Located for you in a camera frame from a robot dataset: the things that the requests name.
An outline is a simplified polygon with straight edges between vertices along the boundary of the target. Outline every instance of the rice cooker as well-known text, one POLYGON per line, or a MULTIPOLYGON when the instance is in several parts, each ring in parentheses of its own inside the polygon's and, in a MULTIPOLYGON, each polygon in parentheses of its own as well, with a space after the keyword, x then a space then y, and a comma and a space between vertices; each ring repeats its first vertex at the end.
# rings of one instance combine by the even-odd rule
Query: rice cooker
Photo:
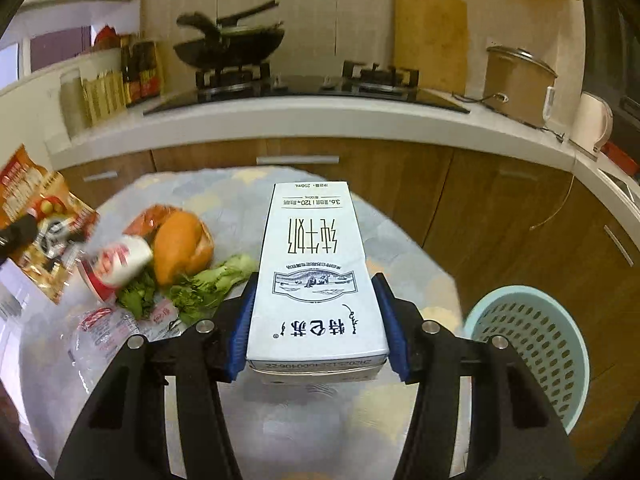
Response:
POLYGON ((501 114, 542 128, 551 115, 558 74, 521 48, 491 46, 484 81, 484 104, 501 114))

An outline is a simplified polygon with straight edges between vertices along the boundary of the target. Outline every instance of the kitchen counter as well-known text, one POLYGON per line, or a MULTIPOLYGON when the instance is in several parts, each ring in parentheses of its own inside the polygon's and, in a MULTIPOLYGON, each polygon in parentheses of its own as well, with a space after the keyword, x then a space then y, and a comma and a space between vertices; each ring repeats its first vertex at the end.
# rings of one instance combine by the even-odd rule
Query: kitchen counter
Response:
POLYGON ((640 248, 640 212, 598 169, 640 195, 640 186, 606 156, 597 161, 483 105, 461 114, 404 103, 337 97, 276 97, 203 104, 143 116, 159 100, 137 106, 51 153, 55 170, 92 160, 211 140, 255 137, 362 137, 408 140, 519 158, 571 172, 615 216, 640 248))

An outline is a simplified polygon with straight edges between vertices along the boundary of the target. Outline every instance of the cabinet door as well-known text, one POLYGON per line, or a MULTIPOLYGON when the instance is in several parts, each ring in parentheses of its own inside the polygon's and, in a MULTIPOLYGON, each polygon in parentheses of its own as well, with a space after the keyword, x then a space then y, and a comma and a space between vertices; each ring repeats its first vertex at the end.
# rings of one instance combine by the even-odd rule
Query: cabinet door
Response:
POLYGON ((556 298, 587 345, 587 403, 571 433, 590 468, 615 441, 640 400, 640 251, 613 215, 581 184, 540 229, 536 247, 511 276, 556 298))
POLYGON ((263 142, 267 162, 347 181, 352 192, 419 245, 433 219, 453 153, 445 146, 398 140, 292 137, 263 142), (316 163, 316 156, 326 163, 316 163))
POLYGON ((510 272, 535 246, 536 225, 564 199, 571 175, 489 153, 456 150, 423 245, 455 280, 464 314, 511 285, 510 272))
POLYGON ((139 152, 94 160, 60 173, 74 195, 96 208, 138 177, 155 170, 151 152, 139 152))
POLYGON ((152 150, 158 171, 196 171, 205 168, 255 166, 258 139, 217 140, 152 150))

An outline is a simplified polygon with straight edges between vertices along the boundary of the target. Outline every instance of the electric kettle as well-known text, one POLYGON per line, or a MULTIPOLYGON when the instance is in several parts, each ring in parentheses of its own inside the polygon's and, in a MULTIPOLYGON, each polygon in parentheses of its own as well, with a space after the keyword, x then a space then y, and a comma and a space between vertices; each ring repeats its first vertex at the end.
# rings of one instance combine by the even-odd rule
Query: electric kettle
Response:
POLYGON ((609 105, 600 97, 583 92, 569 140, 591 158, 597 158, 611 136, 612 127, 613 112, 609 105))

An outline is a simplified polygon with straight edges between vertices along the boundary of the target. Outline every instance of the frying pan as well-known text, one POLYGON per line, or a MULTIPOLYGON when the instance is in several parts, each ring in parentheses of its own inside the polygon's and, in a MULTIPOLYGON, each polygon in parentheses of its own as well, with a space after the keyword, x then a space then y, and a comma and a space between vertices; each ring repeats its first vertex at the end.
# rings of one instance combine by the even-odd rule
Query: frying pan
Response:
POLYGON ((282 22, 268 26, 239 26, 238 21, 279 5, 270 0, 260 6, 219 18, 213 23, 200 12, 181 14, 176 23, 204 34, 199 40, 174 45, 180 60, 198 70, 220 70, 226 66, 259 64, 278 48, 284 37, 282 22))

